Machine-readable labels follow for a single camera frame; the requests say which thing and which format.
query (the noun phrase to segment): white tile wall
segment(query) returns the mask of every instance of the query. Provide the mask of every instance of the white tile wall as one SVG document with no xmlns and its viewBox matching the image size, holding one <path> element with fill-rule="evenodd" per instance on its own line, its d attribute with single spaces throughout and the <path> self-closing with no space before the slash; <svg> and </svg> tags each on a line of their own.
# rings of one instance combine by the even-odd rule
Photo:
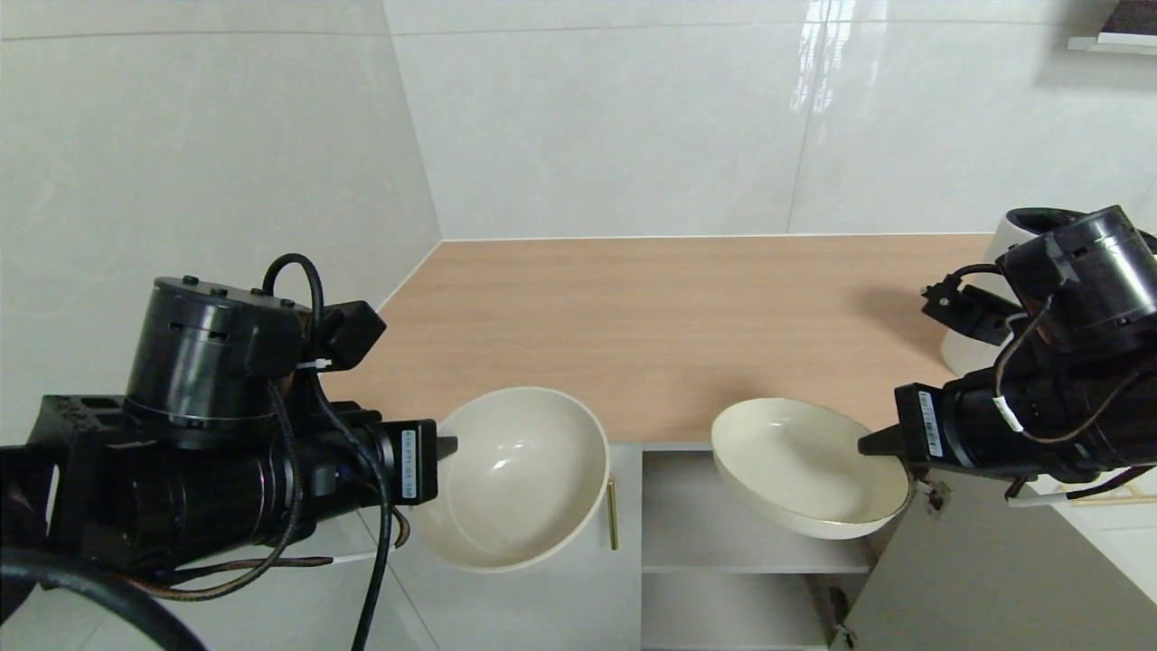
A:
<svg viewBox="0 0 1157 651">
<path fill-rule="evenodd" d="M 443 235 L 782 232 L 818 27 L 396 37 Z"/>
<path fill-rule="evenodd" d="M 1011 207 L 1138 208 L 1157 68 L 1048 25 L 827 25 L 793 232 L 989 230 Z"/>
<path fill-rule="evenodd" d="M 300 250 L 376 304 L 439 241 L 388 37 L 9 40 L 2 101 L 5 443 L 44 393 L 123 390 L 154 275 Z"/>
<path fill-rule="evenodd" d="M 385 0 L 449 238 L 1157 228 L 1151 61 L 1064 50 L 1114 3 Z"/>
<path fill-rule="evenodd" d="M 6 0 L 3 39 L 115 34 L 366 34 L 390 28 L 378 0 Z"/>
<path fill-rule="evenodd" d="M 43 393 L 123 391 L 154 275 L 249 286 L 297 250 L 330 301 L 377 304 L 440 239 L 378 2 L 3 8 L 0 444 L 23 443 Z M 305 298 L 297 275 L 279 293 Z M 289 554 L 373 548 L 349 515 Z M 369 568 L 273 570 L 174 609 L 213 649 L 338 649 Z M 413 649 L 401 606 L 400 589 L 383 594 L 377 648 Z M 0 627 L 5 651 L 86 639 L 154 648 L 62 591 L 34 593 Z"/>
<path fill-rule="evenodd" d="M 831 0 L 385 0 L 391 32 L 821 22 Z"/>
</svg>

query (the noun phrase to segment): cabinet handle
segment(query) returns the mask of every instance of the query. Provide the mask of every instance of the cabinet handle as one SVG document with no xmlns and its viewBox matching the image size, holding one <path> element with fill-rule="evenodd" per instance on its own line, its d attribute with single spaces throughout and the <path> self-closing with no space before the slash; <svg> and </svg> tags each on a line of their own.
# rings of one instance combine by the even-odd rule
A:
<svg viewBox="0 0 1157 651">
<path fill-rule="evenodd" d="M 614 475 L 606 481 L 606 516 L 611 525 L 611 552 L 619 550 L 619 513 L 614 503 Z"/>
</svg>

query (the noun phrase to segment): label sticker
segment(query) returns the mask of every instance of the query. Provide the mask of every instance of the label sticker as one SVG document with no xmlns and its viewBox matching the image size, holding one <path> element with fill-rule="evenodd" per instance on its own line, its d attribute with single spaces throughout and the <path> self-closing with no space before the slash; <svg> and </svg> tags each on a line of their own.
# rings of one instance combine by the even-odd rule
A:
<svg viewBox="0 0 1157 651">
<path fill-rule="evenodd" d="M 918 392 L 920 398 L 920 412 L 924 416 L 924 436 L 928 437 L 928 453 L 933 457 L 943 458 L 944 449 L 941 447 L 939 426 L 936 424 L 936 408 L 933 406 L 933 394 Z"/>
<path fill-rule="evenodd" d="M 401 432 L 401 497 L 418 497 L 418 431 Z"/>
</svg>

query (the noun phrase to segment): white bowl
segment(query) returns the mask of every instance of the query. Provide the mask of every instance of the white bowl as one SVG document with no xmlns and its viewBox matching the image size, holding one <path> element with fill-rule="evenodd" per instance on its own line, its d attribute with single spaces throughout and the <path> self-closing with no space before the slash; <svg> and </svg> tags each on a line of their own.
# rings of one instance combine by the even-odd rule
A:
<svg viewBox="0 0 1157 651">
<path fill-rule="evenodd" d="M 784 399 L 734 405 L 715 419 L 723 481 L 771 520 L 830 540 L 867 535 L 899 513 L 911 481 L 893 457 L 864 457 L 870 434 L 830 409 Z"/>
<path fill-rule="evenodd" d="M 486 394 L 447 417 L 439 435 L 458 437 L 458 451 L 439 464 L 439 497 L 412 520 L 423 545 L 466 570 L 516 570 L 551 556 L 606 490 L 603 427 L 553 390 Z"/>
</svg>

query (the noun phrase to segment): white shelf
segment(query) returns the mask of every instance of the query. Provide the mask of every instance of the white shelf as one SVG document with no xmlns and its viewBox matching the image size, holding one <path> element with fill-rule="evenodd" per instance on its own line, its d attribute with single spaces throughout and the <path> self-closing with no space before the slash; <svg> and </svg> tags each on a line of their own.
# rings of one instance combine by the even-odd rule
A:
<svg viewBox="0 0 1157 651">
<path fill-rule="evenodd" d="M 803 577 L 779 575 L 644 575 L 642 635 L 654 651 L 827 649 Z"/>
<path fill-rule="evenodd" d="M 865 574 L 862 540 L 799 535 L 743 504 L 710 452 L 643 453 L 643 571 Z"/>
</svg>

